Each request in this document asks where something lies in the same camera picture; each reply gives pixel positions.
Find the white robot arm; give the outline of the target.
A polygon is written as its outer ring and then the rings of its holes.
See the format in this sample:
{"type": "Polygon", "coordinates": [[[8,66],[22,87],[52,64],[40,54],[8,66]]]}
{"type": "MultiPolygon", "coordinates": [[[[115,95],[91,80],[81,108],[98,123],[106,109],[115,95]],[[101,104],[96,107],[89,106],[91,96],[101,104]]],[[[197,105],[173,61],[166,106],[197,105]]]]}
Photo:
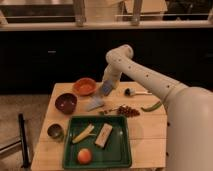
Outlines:
{"type": "Polygon", "coordinates": [[[167,114],[166,171],[213,171],[213,92],[190,87],[133,61],[125,44],[106,53],[103,78],[123,74],[158,97],[167,114]]]}

